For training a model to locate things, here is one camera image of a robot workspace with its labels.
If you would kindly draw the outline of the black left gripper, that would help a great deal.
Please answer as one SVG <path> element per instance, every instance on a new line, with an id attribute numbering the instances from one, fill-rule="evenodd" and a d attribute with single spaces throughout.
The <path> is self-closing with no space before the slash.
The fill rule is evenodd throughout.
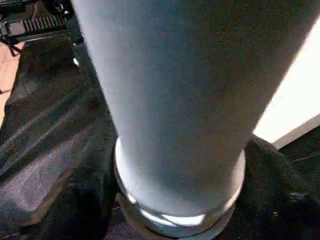
<path id="1" fill-rule="evenodd" d="M 2 0 L 0 42 L 17 44 L 69 33 L 66 20 L 74 15 L 70 0 Z M 106 100 L 83 35 L 70 32 L 74 63 L 89 78 L 99 102 Z"/>

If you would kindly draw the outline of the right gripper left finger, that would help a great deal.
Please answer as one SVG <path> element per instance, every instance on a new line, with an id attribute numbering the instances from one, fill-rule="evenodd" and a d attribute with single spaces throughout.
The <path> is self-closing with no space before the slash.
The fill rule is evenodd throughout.
<path id="1" fill-rule="evenodd" d="M 113 153 L 117 134 L 100 130 L 88 142 L 62 192 L 35 234 L 37 240 L 102 240 L 117 192 Z"/>

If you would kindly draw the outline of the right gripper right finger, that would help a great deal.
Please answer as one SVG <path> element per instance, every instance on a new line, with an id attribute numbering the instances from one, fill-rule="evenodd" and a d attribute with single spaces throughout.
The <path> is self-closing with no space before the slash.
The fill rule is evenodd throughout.
<path id="1" fill-rule="evenodd" d="M 252 135 L 233 215 L 222 240 L 318 240 L 320 196 L 271 143 Z"/>

